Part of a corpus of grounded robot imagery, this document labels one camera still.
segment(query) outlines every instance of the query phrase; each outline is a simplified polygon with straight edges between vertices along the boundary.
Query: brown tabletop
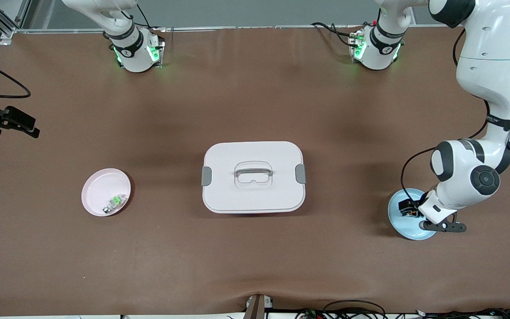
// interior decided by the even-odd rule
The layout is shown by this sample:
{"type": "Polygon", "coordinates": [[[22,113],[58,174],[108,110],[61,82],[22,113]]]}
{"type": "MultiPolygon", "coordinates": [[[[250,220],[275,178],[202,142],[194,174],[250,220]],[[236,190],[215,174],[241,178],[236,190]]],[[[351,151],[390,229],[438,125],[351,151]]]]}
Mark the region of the brown tabletop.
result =
{"type": "MultiPolygon", "coordinates": [[[[0,315],[215,313],[254,293],[275,307],[510,307],[510,168],[495,196],[460,212],[464,234],[409,241],[387,218],[403,162],[484,120],[456,83],[458,33],[409,30],[385,71],[352,64],[318,30],[166,34],[164,67],[143,74],[118,68],[100,34],[15,35],[0,68],[32,97],[0,108],[33,115],[41,135],[0,139],[0,315]],[[303,206],[210,212],[205,151],[268,140],[302,150],[303,206]],[[80,193],[106,167],[134,191],[120,214],[97,218],[80,193]]],[[[0,75],[0,93],[20,89],[0,75]]],[[[405,182],[437,183],[428,155],[405,182]]]]}

